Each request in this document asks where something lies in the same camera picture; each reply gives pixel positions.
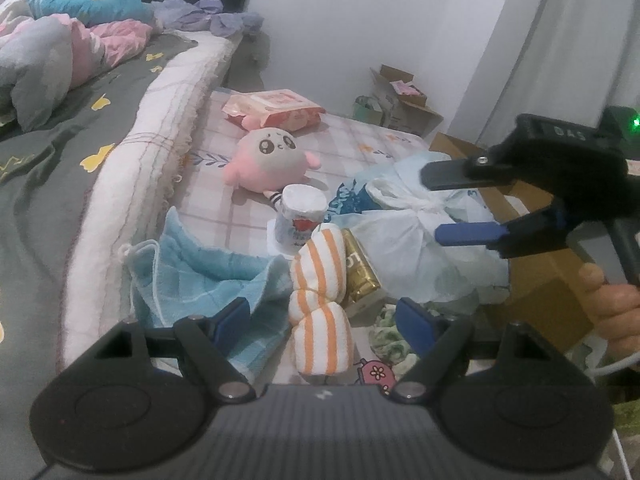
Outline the person's right hand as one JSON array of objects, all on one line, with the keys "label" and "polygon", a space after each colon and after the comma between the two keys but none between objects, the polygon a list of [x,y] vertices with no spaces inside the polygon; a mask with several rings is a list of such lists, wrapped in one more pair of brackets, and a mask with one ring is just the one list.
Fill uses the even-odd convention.
[{"label": "person's right hand", "polygon": [[608,343],[608,353],[616,360],[639,351],[638,287],[631,284],[605,283],[603,271],[585,263],[579,279],[586,294],[584,311],[597,335]]}]

